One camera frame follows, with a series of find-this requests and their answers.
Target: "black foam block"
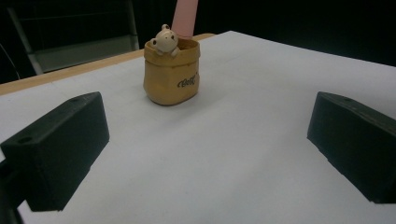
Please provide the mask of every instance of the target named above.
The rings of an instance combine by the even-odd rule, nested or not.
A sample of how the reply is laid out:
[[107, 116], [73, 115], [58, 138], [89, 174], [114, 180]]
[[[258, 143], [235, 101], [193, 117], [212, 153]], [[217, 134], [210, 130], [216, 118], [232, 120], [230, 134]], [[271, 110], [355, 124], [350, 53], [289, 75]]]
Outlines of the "black foam block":
[[319, 92], [308, 139], [369, 201], [396, 202], [396, 120], [344, 96]]
[[109, 141], [100, 92], [72, 98], [1, 144], [32, 211], [63, 210]]

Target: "small figurine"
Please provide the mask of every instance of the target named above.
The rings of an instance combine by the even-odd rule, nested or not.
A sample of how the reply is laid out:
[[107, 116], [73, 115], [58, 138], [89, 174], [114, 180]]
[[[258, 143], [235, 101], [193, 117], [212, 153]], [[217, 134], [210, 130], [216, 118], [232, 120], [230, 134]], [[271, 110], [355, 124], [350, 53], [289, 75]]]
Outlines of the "small figurine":
[[167, 24], [163, 25], [163, 29], [150, 40], [151, 46], [157, 50], [159, 55], [164, 53], [171, 53], [172, 57], [175, 57], [179, 51], [177, 46], [178, 37]]

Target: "white paper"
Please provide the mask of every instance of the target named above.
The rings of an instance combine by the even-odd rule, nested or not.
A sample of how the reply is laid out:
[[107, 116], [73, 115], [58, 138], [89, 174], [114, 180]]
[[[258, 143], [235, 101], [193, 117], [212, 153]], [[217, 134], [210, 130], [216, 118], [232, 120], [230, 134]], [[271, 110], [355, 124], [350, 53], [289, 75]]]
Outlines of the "white paper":
[[396, 118], [396, 68], [227, 32], [201, 42], [200, 89], [152, 103], [144, 58], [0, 96], [0, 141], [74, 96], [102, 93], [110, 142], [45, 223], [394, 223], [306, 139], [318, 91]]

